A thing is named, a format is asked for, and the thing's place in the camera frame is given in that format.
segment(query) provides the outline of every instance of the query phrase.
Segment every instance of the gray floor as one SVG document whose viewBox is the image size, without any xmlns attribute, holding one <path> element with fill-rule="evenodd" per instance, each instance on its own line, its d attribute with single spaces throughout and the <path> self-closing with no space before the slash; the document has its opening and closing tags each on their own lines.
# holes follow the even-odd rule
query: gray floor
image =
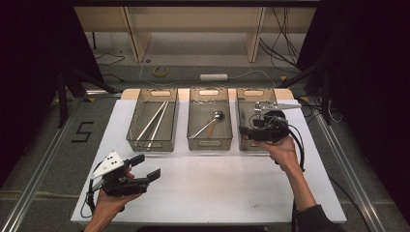
<svg viewBox="0 0 410 232">
<path fill-rule="evenodd" d="M 272 41 L 271 37 L 274 36 L 264 35 L 264 40 Z M 295 45 L 300 47 L 304 36 L 295 35 L 292 38 Z M 203 82 L 193 83 L 199 81 L 199 75 L 202 73 L 227 73 L 228 76 L 233 77 L 253 72 L 244 77 L 219 83 L 233 87 L 272 85 L 262 72 L 266 73 L 276 84 L 280 83 L 281 76 L 291 78 L 295 75 L 275 70 L 270 57 L 262 50 L 258 51 L 256 62 L 249 63 L 243 38 L 239 34 L 156 34 L 150 41 L 148 53 L 142 63 L 142 75 L 140 75 L 141 66 L 133 61 L 126 34 L 97 33 L 97 48 L 95 50 L 96 56 L 104 53 L 125 56 L 124 60 L 115 65 L 100 65 L 103 74 L 115 74 L 125 79 L 125 82 L 121 82 L 112 75 L 104 76 L 105 82 L 117 89 L 164 86 L 164 84 L 172 84 L 172 87 L 190 87 L 203 84 Z M 278 45 L 278 50 L 282 54 L 286 54 L 283 42 Z M 118 57 L 105 55 L 97 61 L 100 64 L 110 64 L 116 60 Z M 279 62 L 275 64 L 290 70 L 286 64 Z M 152 69 L 157 66 L 168 66 L 169 75 L 162 79 L 154 77 Z M 293 94 L 295 96 L 302 95 L 305 84 L 306 82 L 303 81 L 292 86 Z M 97 89 L 93 85 L 86 84 L 85 86 L 89 90 Z M 96 96 L 91 101 L 84 101 L 79 105 L 71 126 L 42 180 L 36 197 L 19 225 L 18 231 L 79 231 L 83 228 L 82 225 L 70 222 L 71 214 L 117 99 Z M 309 114 L 307 107 L 304 107 L 303 110 L 305 114 Z M 37 136 L 27 150 L 27 154 L 21 157 L 9 179 L 1 187 L 0 224 L 6 221 L 20 193 L 25 190 L 47 152 L 48 146 L 57 132 L 58 117 L 58 102 L 55 101 L 50 106 Z M 328 174 L 352 194 L 340 171 L 335 154 L 319 126 L 318 117 L 314 117 L 313 114 L 307 117 L 307 122 L 321 159 Z M 76 134 L 81 122 L 93 122 L 93 124 L 84 126 L 84 129 L 91 131 L 92 134 L 86 143 L 72 143 L 73 140 L 83 139 L 85 136 Z M 371 204 L 376 209 L 385 230 L 410 231 L 409 225 L 395 203 L 381 185 L 371 166 L 366 163 L 349 127 L 344 121 L 332 123 L 331 127 L 336 132 L 337 138 L 369 196 Z M 365 225 L 352 203 L 340 189 L 335 187 L 335 191 L 348 217 L 347 222 L 343 224 L 346 231 L 366 231 Z M 289 224 L 269 225 L 268 227 L 269 231 L 290 231 Z M 130 225 L 110 225 L 106 231 L 135 231 L 135 228 Z"/>
</svg>

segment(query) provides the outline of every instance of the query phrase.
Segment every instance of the finger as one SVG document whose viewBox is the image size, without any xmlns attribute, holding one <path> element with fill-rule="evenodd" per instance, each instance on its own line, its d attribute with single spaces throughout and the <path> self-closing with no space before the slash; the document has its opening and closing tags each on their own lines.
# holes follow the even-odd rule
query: finger
<svg viewBox="0 0 410 232">
<path fill-rule="evenodd" d="M 126 177 L 133 179 L 135 176 L 131 172 L 126 172 Z"/>
</svg>

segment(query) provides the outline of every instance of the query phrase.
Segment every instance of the human hand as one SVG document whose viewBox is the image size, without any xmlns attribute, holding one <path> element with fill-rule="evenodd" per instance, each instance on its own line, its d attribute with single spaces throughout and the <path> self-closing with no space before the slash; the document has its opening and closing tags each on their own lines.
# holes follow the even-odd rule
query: human hand
<svg viewBox="0 0 410 232">
<path fill-rule="evenodd" d="M 276 161 L 284 172 L 288 172 L 295 167 L 300 168 L 293 137 L 288 135 L 278 143 L 254 141 L 254 144 L 265 148 L 269 152 L 271 159 Z"/>
<path fill-rule="evenodd" d="M 129 167 L 126 172 L 127 178 L 134 178 L 130 173 Z M 100 189 L 99 198 L 97 199 L 96 209 L 94 210 L 93 218 L 84 231 L 103 231 L 104 228 L 115 218 L 115 216 L 125 207 L 127 203 L 142 195 L 128 196 L 108 196 L 103 189 Z"/>
</svg>

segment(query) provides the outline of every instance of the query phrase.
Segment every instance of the white cable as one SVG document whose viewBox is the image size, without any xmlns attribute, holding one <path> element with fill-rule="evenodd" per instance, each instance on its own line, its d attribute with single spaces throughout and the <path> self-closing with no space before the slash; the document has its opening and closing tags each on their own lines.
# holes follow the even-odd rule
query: white cable
<svg viewBox="0 0 410 232">
<path fill-rule="evenodd" d="M 271 77 L 269 77 L 266 73 L 264 73 L 264 72 L 262 72 L 262 71 L 247 72 L 247 73 L 245 73 L 245 74 L 241 74 L 241 75 L 238 75 L 238 76 L 229 77 L 228 79 L 237 79 L 237 78 L 240 78 L 240 77 L 243 77 L 243 76 L 252 74 L 252 73 L 263 73 L 263 74 L 272 82 L 272 84 L 274 84 L 274 88 L 277 87 L 277 84 L 275 84 L 275 82 L 271 79 Z"/>
<path fill-rule="evenodd" d="M 143 69 L 143 68 L 142 68 L 142 62 L 138 62 L 138 63 L 139 63 L 139 65 L 140 65 L 140 67 L 141 67 L 141 70 L 140 70 L 140 72 L 139 72 L 139 77 L 138 77 L 138 79 L 139 79 L 140 81 L 145 82 L 145 83 L 148 83 L 148 84 L 152 84 L 152 85 L 156 85 L 156 86 L 169 86 L 169 85 L 181 84 L 181 83 L 183 83 L 183 84 L 194 84 L 194 83 L 203 82 L 203 81 L 194 81 L 194 82 L 179 81 L 179 82 L 172 82 L 172 83 L 167 83 L 167 84 L 159 84 L 159 83 L 155 83 L 155 82 L 143 80 L 143 79 L 142 79 L 142 69 Z M 228 77 L 228 79 L 236 79 L 236 78 L 240 78 L 240 77 L 243 77 L 243 76 L 252 74 L 252 73 L 263 73 L 263 74 L 272 82 L 272 84 L 274 85 L 274 88 L 277 87 L 277 84 L 271 79 L 271 77 L 269 77 L 266 73 L 264 73 L 264 72 L 262 72 L 262 71 L 247 72 L 247 73 L 245 73 L 245 74 L 241 74 L 241 75 L 238 75 L 238 76 Z M 212 83 L 215 83 L 215 84 L 217 84 L 217 85 L 219 85 L 219 86 L 228 87 L 228 86 L 225 86 L 225 85 L 218 84 L 218 83 L 216 83 L 216 82 L 212 82 Z"/>
<path fill-rule="evenodd" d="M 332 104 L 332 102 L 330 101 L 330 102 L 329 102 L 329 107 L 328 107 L 329 116 L 331 116 L 332 120 L 335 121 L 335 123 L 340 123 L 340 122 L 341 122 L 341 119 L 343 118 L 343 115 L 340 114 L 340 118 L 339 118 L 338 120 L 335 119 L 334 116 L 333 116 L 332 113 L 331 113 L 331 104 Z"/>
</svg>

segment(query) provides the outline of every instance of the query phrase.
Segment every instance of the person's right hand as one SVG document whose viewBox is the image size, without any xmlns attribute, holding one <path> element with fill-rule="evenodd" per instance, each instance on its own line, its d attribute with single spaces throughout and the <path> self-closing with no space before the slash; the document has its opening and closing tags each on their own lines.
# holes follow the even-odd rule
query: person's right hand
<svg viewBox="0 0 410 232">
<path fill-rule="evenodd" d="M 271 159 L 279 163 L 283 171 L 287 172 L 294 167 L 300 168 L 293 137 L 288 135 L 278 143 L 254 141 L 254 144 L 265 148 L 269 152 Z"/>
</svg>

